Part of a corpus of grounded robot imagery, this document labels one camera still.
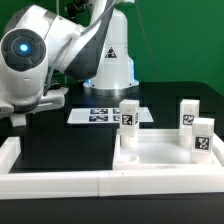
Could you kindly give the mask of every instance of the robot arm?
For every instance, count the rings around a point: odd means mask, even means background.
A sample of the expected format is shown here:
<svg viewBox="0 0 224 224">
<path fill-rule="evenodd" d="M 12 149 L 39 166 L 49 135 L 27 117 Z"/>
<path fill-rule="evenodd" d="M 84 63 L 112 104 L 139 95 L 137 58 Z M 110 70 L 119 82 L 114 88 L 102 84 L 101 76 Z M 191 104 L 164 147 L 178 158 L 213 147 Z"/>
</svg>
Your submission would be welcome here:
<svg viewBox="0 0 224 224">
<path fill-rule="evenodd" d="M 90 0 L 89 27 L 39 6 L 16 13 L 0 43 L 0 117 L 1 113 L 38 111 L 40 102 L 46 100 L 43 93 L 49 67 L 78 81 L 94 77 L 114 5 L 119 2 Z"/>
</svg>

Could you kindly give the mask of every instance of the green background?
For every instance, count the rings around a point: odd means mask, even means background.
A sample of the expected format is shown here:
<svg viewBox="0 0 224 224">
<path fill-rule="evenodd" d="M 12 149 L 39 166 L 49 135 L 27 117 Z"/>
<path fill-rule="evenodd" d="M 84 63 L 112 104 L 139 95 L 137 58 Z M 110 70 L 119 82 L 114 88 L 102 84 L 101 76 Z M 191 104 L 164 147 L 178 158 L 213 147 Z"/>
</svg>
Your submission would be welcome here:
<svg viewBox="0 0 224 224">
<path fill-rule="evenodd" d="M 31 4 L 55 12 L 55 2 L 0 0 L 1 36 L 14 12 Z M 72 0 L 60 1 L 62 16 L 66 16 L 63 9 L 68 2 Z M 135 62 L 137 80 L 204 82 L 224 95 L 223 0 L 138 0 L 117 8 L 128 18 L 129 55 Z M 87 25 L 88 13 L 80 15 L 78 21 Z"/>
</svg>

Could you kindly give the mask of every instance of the white cube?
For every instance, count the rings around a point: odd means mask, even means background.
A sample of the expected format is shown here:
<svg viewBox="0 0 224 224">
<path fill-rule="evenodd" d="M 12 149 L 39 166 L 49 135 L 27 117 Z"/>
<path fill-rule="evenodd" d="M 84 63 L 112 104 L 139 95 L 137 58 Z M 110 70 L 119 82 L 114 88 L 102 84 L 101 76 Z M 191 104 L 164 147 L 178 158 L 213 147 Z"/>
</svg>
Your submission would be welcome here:
<svg viewBox="0 0 224 224">
<path fill-rule="evenodd" d="M 135 129 L 139 128 L 138 111 L 139 101 L 138 100 L 123 100 L 120 105 L 120 129 Z"/>
<path fill-rule="evenodd" d="M 195 118 L 192 125 L 192 135 L 213 136 L 215 120 L 212 118 Z"/>
<path fill-rule="evenodd" d="M 135 127 L 120 127 L 120 135 L 128 135 L 131 137 L 134 137 L 138 134 L 139 131 L 139 125 Z"/>
<path fill-rule="evenodd" d="M 121 146 L 127 149 L 134 149 L 138 146 L 138 134 L 134 136 L 121 135 Z"/>
<path fill-rule="evenodd" d="M 179 133 L 180 135 L 182 136 L 192 136 L 192 126 L 189 126 L 189 127 L 181 127 L 179 129 Z"/>
<path fill-rule="evenodd" d="M 180 128 L 189 128 L 195 118 L 199 117 L 199 100 L 182 100 L 180 104 Z"/>
<path fill-rule="evenodd" d="M 192 148 L 192 136 L 180 135 L 179 136 L 179 144 L 180 144 L 180 147 L 182 147 L 184 149 L 191 149 Z"/>
<path fill-rule="evenodd" d="M 214 119 L 195 118 L 192 124 L 191 163 L 212 163 Z"/>
</svg>

